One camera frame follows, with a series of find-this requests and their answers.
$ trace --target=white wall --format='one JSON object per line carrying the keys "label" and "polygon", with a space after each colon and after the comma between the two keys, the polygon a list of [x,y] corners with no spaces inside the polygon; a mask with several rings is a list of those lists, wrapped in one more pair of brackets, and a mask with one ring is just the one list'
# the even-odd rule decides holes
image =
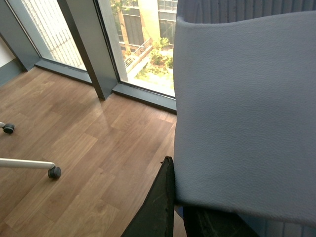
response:
{"label": "white wall", "polygon": [[0,38],[0,67],[7,64],[14,59],[14,55],[10,49],[6,46],[4,41]]}

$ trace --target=white chair leg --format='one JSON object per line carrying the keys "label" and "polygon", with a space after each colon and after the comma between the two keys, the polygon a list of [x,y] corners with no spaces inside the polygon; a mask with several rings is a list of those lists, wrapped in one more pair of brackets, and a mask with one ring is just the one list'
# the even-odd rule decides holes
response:
{"label": "white chair leg", "polygon": [[61,176],[61,169],[46,161],[0,158],[0,167],[48,169],[49,178],[58,179]]}

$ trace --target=chair seat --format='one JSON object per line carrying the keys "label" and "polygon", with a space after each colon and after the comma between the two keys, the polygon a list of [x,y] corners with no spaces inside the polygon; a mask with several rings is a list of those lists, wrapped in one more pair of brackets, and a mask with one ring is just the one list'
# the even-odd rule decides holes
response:
{"label": "chair seat", "polygon": [[315,22],[193,24],[178,11],[179,202],[316,227]]}

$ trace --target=window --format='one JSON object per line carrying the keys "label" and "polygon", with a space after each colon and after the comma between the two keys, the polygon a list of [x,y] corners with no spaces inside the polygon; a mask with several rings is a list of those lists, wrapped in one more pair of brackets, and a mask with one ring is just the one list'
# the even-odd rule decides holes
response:
{"label": "window", "polygon": [[[159,15],[162,6],[158,4],[163,4],[163,10],[166,10],[161,12],[162,18]],[[121,78],[121,82],[174,96],[175,22],[172,20],[175,20],[176,7],[176,0],[111,0],[116,33],[127,73],[126,79]]]}
{"label": "window", "polygon": [[158,0],[158,10],[176,11],[178,0]]}
{"label": "window", "polygon": [[169,43],[173,45],[176,23],[174,21],[159,20],[159,25],[160,37],[168,38]]}
{"label": "window", "polygon": [[21,20],[35,47],[43,58],[85,70],[76,44],[56,0],[19,0],[31,19],[32,27]]}

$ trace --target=caster wheel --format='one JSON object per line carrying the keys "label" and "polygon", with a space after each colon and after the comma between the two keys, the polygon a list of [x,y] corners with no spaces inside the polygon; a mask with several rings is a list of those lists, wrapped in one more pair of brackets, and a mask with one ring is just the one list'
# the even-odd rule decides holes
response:
{"label": "caster wheel", "polygon": [[61,169],[59,167],[53,167],[48,171],[48,176],[51,179],[58,179],[61,176]]}
{"label": "caster wheel", "polygon": [[3,127],[3,131],[5,133],[11,134],[14,131],[14,124],[11,123],[7,123],[4,127]]}

